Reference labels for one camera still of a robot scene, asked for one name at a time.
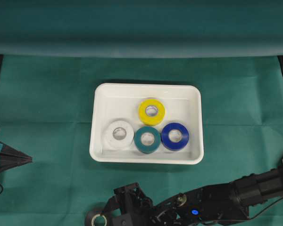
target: teal fabric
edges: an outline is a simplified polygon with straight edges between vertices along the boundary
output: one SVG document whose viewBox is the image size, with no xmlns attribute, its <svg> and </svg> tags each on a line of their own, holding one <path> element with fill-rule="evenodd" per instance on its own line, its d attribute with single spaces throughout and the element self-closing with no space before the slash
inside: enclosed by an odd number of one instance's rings
<svg viewBox="0 0 283 226">
<path fill-rule="evenodd" d="M 197 165 L 96 162 L 94 91 L 104 82 L 188 84 L 201 92 Z M 113 189 L 139 182 L 155 204 L 275 168 L 283 157 L 283 78 L 276 57 L 99 59 L 5 56 L 0 140 L 33 163 L 0 174 L 0 226 L 82 226 Z M 251 209 L 255 214 L 263 206 Z M 283 226 L 283 202 L 245 226 Z"/>
<path fill-rule="evenodd" d="M 0 54 L 283 55 L 283 0 L 0 0 Z"/>
</svg>

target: teal tape roll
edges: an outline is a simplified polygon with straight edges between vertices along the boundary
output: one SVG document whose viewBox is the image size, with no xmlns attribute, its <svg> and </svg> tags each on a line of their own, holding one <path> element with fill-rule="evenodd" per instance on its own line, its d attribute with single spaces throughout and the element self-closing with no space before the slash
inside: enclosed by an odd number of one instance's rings
<svg viewBox="0 0 283 226">
<path fill-rule="evenodd" d="M 136 131 L 134 142 L 139 151 L 150 154 L 159 147 L 160 134 L 155 128 L 145 126 Z"/>
</svg>

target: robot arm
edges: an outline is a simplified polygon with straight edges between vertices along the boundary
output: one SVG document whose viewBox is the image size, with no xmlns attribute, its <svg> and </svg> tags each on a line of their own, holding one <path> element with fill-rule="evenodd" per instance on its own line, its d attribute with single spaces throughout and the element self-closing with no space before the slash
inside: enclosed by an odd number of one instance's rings
<svg viewBox="0 0 283 226">
<path fill-rule="evenodd" d="M 115 189 L 114 193 L 101 212 L 105 215 L 120 209 L 121 215 L 110 219 L 111 226 L 227 226 L 253 219 L 250 206 L 274 197 L 283 199 L 283 166 L 227 184 L 179 193 L 156 206 L 137 183 Z"/>
</svg>

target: plastic tray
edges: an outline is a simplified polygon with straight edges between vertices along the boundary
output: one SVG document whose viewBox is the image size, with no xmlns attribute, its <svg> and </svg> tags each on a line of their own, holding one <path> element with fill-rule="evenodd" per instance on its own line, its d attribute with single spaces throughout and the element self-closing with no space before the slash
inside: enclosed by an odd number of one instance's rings
<svg viewBox="0 0 283 226">
<path fill-rule="evenodd" d="M 103 139 L 105 129 L 115 120 L 129 122 L 134 131 L 145 126 L 138 117 L 138 106 L 147 98 L 157 98 L 166 108 L 164 120 L 154 126 L 159 132 L 170 122 L 183 124 L 190 140 L 179 151 L 162 144 L 151 154 L 143 154 L 134 141 L 124 150 L 111 150 Z M 103 83 L 95 91 L 90 155 L 96 161 L 197 164 L 204 154 L 200 92 L 194 86 Z"/>
</svg>

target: blue tape roll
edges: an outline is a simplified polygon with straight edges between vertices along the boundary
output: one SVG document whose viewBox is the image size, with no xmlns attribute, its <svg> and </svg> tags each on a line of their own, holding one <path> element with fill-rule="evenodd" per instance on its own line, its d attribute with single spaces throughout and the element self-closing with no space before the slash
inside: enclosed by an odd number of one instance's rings
<svg viewBox="0 0 283 226">
<path fill-rule="evenodd" d="M 144 134 L 150 133 L 153 135 L 154 140 L 152 144 L 149 145 L 144 145 L 142 143 L 142 136 Z M 145 126 L 140 128 L 139 130 L 136 131 L 134 135 L 134 142 L 137 147 L 137 149 L 145 154 L 150 154 L 154 152 L 160 145 L 160 134 L 159 132 L 151 127 L 151 126 Z"/>
<path fill-rule="evenodd" d="M 169 138 L 169 133 L 172 130 L 178 130 L 181 132 L 181 140 L 179 142 L 172 142 Z M 161 131 L 161 141 L 163 145 L 172 151 L 178 151 L 184 148 L 189 142 L 189 132 L 186 127 L 180 123 L 167 124 Z"/>
</svg>

